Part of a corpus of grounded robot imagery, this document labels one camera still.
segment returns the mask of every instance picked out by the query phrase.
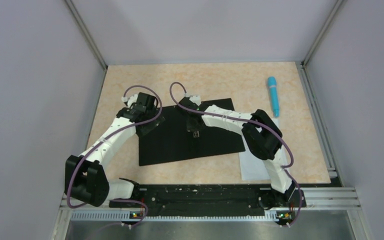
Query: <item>gray floor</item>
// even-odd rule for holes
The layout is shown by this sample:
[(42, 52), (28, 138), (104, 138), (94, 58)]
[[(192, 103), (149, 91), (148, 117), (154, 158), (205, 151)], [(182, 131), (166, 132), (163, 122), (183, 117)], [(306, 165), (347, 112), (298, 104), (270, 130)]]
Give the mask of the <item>gray floor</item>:
[(143, 222), (129, 230), (110, 222), (72, 221), (66, 240), (354, 240), (346, 211), (303, 211), (291, 228), (268, 222)]

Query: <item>blue marker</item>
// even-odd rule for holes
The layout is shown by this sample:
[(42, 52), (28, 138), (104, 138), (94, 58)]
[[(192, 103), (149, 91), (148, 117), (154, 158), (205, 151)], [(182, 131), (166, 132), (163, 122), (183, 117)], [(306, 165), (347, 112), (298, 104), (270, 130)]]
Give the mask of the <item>blue marker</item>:
[(276, 90), (276, 79), (274, 76), (268, 77), (268, 89), (270, 90), (271, 107), (273, 108), (274, 117), (278, 118), (280, 114), (278, 91)]

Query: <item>wooden table surface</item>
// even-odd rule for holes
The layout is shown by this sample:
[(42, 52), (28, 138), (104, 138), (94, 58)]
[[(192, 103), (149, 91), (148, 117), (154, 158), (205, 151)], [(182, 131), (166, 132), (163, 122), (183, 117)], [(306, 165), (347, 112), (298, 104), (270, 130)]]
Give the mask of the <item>wooden table surface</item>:
[[(294, 62), (188, 63), (112, 65), (104, 80), (88, 146), (110, 126), (125, 105), (122, 95), (131, 85), (145, 85), (161, 97), (163, 106), (174, 105), (169, 86), (183, 83), (188, 93), (201, 100), (232, 98), (238, 112), (265, 110), (273, 117), (267, 78), (274, 76), (279, 95), (280, 130), (292, 150), (295, 164), (291, 174), (299, 183), (330, 183), (324, 156), (309, 111), (298, 70)], [(140, 90), (132, 89), (127, 96)], [(180, 100), (183, 91), (173, 88)], [(138, 137), (134, 135), (121, 147), (105, 170), (107, 178), (127, 178), (140, 184), (244, 184), (268, 183), (242, 181), (238, 153), (202, 157), (177, 162), (139, 166)]]

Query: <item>metal frame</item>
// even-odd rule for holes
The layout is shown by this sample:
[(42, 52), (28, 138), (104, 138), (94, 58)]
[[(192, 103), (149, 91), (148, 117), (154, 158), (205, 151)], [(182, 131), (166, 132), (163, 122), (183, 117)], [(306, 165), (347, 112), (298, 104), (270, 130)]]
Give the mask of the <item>metal frame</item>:
[[(70, 13), (72, 14), (80, 32), (82, 33), (90, 50), (98, 60), (104, 70), (108, 68), (98, 47), (96, 46), (92, 36), (90, 35), (85, 23), (79, 15), (72, 0), (64, 0)], [(296, 62), (296, 67), (301, 79), (302, 87), (309, 106), (311, 117), (316, 128), (317, 137), (320, 142), (323, 156), (326, 162), (326, 167), (331, 179), (339, 178), (341, 171), (336, 164), (335, 152), (330, 144), (329, 133), (322, 117), (321, 109), (318, 105), (317, 97), (312, 85), (312, 82), (307, 74), (306, 66), (310, 62), (318, 46), (323, 41), (324, 36), (328, 32), (335, 17), (340, 9), (344, 6), (345, 0), (337, 0), (332, 11), (330, 12), (326, 22), (320, 30), (317, 38), (309, 49), (307, 55), (302, 62)], [(346, 210), (348, 213), (351, 228), (356, 240), (371, 240), (373, 239), (368, 224), (362, 212), (360, 201), (353, 187), (302, 187), (306, 196), (307, 207), (303, 211), (337, 211)], [(79, 201), (73, 199), (73, 204), (78, 204)], [(286, 208), (272, 208), (267, 211), (266, 216), (261, 217), (147, 217), (144, 221), (273, 221), (273, 212), (285, 211)], [(74, 216), (77, 221), (122, 221), (126, 218), (129, 209), (109, 208), (108, 203), (104, 203), (100, 207), (86, 205), (81, 209), (70, 209), (66, 204), (66, 196), (62, 198), (58, 216), (56, 219), (54, 231), (52, 234), (53, 240), (63, 240), (69, 231), (69, 223)]]

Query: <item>black mat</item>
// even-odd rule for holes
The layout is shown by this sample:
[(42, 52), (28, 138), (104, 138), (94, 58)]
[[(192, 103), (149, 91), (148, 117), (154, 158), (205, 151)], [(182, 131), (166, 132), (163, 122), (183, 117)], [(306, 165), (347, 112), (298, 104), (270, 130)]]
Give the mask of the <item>black mat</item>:
[[(235, 110), (232, 99), (205, 101), (220, 108)], [(218, 127), (206, 127), (193, 137), (186, 131), (186, 117), (174, 106), (162, 108), (165, 121), (139, 138), (139, 166), (170, 163), (201, 157), (244, 152), (242, 137)]]

